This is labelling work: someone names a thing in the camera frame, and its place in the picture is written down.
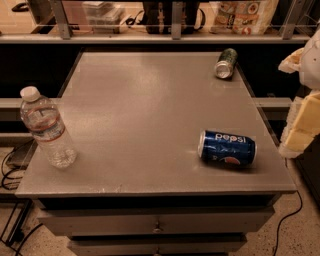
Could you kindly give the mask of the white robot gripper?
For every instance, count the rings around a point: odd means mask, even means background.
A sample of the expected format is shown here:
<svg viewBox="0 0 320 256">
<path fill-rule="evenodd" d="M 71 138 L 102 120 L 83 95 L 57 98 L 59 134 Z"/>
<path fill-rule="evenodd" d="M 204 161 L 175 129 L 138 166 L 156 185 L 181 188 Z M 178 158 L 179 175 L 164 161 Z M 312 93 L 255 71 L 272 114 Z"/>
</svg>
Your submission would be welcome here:
<svg viewBox="0 0 320 256">
<path fill-rule="evenodd" d="M 312 90 L 320 90 L 320 30 L 278 66 L 285 73 L 299 72 L 300 83 Z M 284 158 L 296 158 L 320 134 L 320 92 L 305 98 L 296 97 L 291 103 L 283 129 L 279 153 Z"/>
</svg>

